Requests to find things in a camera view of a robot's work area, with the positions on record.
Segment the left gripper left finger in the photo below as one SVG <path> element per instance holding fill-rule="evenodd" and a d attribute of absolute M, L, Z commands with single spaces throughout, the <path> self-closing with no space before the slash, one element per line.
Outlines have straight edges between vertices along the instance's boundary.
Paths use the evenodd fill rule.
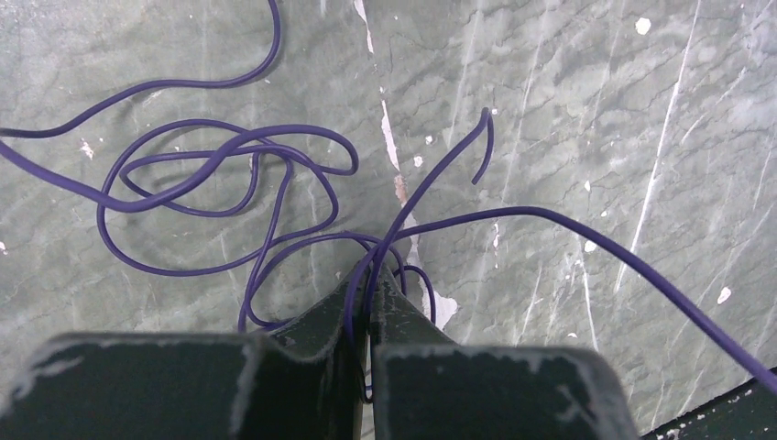
<path fill-rule="evenodd" d="M 354 439 L 356 362 L 336 288 L 280 330 L 66 333 L 1 406 L 4 439 Z"/>

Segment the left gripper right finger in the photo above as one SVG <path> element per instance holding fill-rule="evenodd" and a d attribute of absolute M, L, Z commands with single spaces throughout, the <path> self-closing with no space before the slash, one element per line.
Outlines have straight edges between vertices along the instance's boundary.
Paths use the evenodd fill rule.
<path fill-rule="evenodd" d="M 573 346 L 462 346 L 399 290 L 389 269 L 372 306 L 378 439 L 635 439 L 612 367 Z"/>

